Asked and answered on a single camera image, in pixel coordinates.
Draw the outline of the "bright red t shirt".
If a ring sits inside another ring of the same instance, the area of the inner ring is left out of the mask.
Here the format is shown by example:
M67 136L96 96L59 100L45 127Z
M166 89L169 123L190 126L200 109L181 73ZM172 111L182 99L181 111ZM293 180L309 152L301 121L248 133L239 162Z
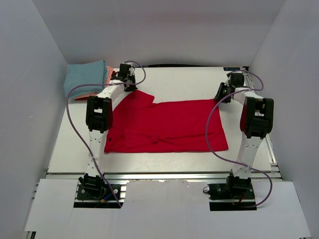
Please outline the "bright red t shirt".
M174 153L228 150L216 102L154 103L142 91L127 95L114 109L105 153Z

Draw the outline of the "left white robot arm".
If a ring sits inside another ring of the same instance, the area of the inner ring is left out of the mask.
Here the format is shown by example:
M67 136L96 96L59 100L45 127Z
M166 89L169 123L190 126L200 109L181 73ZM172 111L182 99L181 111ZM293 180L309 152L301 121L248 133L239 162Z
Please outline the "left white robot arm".
M87 100L86 125L89 130L89 161L86 173L89 176L99 176L95 165L99 164L104 154L108 130L113 124L113 102L123 92L137 89L135 67L132 62L120 64L119 72L112 75L109 85L96 96Z

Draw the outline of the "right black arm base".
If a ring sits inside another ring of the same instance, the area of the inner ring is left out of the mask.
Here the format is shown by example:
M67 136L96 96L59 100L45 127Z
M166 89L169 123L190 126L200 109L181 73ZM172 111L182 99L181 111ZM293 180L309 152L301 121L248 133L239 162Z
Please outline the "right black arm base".
M203 193L209 196L209 208L212 212L255 211L255 194L251 179L228 176L226 183L208 184Z

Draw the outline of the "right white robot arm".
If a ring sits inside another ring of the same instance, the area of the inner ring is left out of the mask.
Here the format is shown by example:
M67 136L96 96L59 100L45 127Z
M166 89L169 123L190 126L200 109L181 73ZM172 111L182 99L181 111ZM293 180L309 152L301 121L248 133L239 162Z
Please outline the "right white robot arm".
M274 118L274 100L263 98L244 85L246 70L235 70L227 74L227 81L220 83L215 101L239 102L243 108L240 118L242 140L237 160L230 175L238 179L249 179L252 166L263 139L271 132Z

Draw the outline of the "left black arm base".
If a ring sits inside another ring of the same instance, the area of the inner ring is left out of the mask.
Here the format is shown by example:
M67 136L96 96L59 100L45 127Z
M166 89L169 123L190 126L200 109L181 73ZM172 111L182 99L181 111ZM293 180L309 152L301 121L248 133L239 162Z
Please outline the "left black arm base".
M74 208L120 209L123 205L121 184L110 186L99 175L92 177L85 174L78 178Z

